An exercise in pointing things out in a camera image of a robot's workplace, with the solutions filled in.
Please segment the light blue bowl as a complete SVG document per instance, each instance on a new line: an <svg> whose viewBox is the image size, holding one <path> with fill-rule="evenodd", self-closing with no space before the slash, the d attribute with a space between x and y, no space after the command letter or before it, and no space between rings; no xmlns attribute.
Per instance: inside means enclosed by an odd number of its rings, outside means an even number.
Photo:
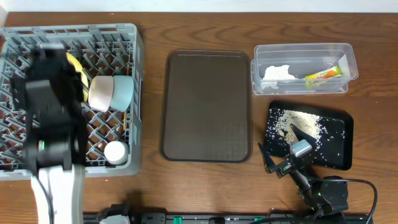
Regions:
<svg viewBox="0 0 398 224"><path fill-rule="evenodd" d="M116 75L113 77L114 90L110 107L124 112L128 109L134 93L134 81L128 75Z"/></svg>

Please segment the yellow plate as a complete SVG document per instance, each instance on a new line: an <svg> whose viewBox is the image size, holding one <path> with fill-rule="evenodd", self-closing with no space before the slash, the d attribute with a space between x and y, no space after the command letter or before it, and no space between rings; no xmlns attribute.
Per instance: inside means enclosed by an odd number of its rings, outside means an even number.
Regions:
<svg viewBox="0 0 398 224"><path fill-rule="evenodd" d="M81 63L70 53L66 53L67 60L68 62L74 66L75 71L80 74L80 80L83 84L83 100L87 101L88 100L88 78L86 76L86 73L83 70L83 67Z"/></svg>

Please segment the snack wrapper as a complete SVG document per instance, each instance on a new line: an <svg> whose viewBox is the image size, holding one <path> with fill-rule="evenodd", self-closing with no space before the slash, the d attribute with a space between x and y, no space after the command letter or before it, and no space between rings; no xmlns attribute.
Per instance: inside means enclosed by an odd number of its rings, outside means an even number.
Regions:
<svg viewBox="0 0 398 224"><path fill-rule="evenodd" d="M335 65L324 71L320 71L311 75L304 77L305 85L307 88L313 88L319 86L327 81L327 79L341 77L343 72L340 70L339 66Z"/></svg>

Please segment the white napkin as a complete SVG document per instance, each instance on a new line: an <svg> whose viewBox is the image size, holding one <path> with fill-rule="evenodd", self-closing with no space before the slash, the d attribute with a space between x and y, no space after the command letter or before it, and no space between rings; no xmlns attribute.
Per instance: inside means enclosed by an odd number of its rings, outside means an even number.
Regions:
<svg viewBox="0 0 398 224"><path fill-rule="evenodd" d="M296 80L297 78L295 76L289 74L289 67L289 65L267 67L261 81L261 87L277 90L279 88L279 82L284 80Z"/></svg>

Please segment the pink bowl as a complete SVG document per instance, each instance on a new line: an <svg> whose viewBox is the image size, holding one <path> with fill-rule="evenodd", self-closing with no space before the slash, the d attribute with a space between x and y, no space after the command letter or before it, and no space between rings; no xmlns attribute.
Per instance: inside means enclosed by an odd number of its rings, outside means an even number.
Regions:
<svg viewBox="0 0 398 224"><path fill-rule="evenodd" d="M113 91L114 80L112 76L95 76L89 89L89 106L100 112L107 112L111 104Z"/></svg>

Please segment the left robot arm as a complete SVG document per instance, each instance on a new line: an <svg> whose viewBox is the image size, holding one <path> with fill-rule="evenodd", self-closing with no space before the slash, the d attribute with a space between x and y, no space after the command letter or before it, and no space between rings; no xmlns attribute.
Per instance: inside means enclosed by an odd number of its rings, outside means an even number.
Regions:
<svg viewBox="0 0 398 224"><path fill-rule="evenodd" d="M25 167L39 223L83 223L87 117L81 73L63 44L33 50L24 78L11 79L15 107L25 111Z"/></svg>

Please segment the small white cup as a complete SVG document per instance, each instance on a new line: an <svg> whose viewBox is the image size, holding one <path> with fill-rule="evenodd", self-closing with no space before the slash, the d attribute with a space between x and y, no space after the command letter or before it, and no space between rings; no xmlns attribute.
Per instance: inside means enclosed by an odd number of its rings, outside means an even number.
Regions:
<svg viewBox="0 0 398 224"><path fill-rule="evenodd" d="M127 162L129 146L125 142L111 141L104 148L106 160L112 165L123 165Z"/></svg>

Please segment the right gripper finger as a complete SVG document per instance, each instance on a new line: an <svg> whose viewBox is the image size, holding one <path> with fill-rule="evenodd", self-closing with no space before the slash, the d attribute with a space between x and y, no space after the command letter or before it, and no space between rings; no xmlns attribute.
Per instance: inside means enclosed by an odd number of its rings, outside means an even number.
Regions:
<svg viewBox="0 0 398 224"><path fill-rule="evenodd" d="M272 160L272 158L268 154L267 150L265 149L265 147L261 143L258 143L258 146L259 146L260 152L262 154L262 159L264 161L265 171L268 174L273 173L274 172L274 168L275 168L274 161Z"/></svg>
<svg viewBox="0 0 398 224"><path fill-rule="evenodd" d="M296 127L296 125L294 124L290 124L290 128L293 131L293 133L295 134L295 137L298 139L298 141L302 141L302 140L308 140L309 135L306 134L305 132L303 132L302 130L300 130L298 127Z"/></svg>

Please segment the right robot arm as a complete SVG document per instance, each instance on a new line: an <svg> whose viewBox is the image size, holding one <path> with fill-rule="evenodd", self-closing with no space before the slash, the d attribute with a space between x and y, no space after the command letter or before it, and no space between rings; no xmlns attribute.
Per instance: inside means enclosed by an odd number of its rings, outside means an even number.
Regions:
<svg viewBox="0 0 398 224"><path fill-rule="evenodd" d="M320 178L311 168L316 156L316 139L291 124L298 142L290 146L289 154L279 164L270 157L265 145L259 148L268 174L276 173L278 178L290 176L296 184L304 202L313 211L312 217L341 213L348 209L348 184L341 177Z"/></svg>

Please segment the wooden chopstick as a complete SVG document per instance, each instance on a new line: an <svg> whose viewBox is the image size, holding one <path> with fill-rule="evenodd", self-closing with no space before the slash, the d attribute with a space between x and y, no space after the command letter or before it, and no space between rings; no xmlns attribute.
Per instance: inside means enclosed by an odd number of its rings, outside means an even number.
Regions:
<svg viewBox="0 0 398 224"><path fill-rule="evenodd" d="M130 69L130 64L127 63L127 67L126 67L126 75L129 76L129 69ZM126 126L127 126L127 109L124 111L124 117L123 117L123 131L126 130Z"/></svg>

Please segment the food scraps rice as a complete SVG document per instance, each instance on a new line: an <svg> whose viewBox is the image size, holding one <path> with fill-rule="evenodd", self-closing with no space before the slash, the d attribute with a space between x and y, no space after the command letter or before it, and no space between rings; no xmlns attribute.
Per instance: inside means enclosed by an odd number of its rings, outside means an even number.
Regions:
<svg viewBox="0 0 398 224"><path fill-rule="evenodd" d="M271 108L267 120L266 146L270 155L287 157L290 146L298 142L291 123L315 139L316 162L343 162L346 131L342 120L279 108Z"/></svg>

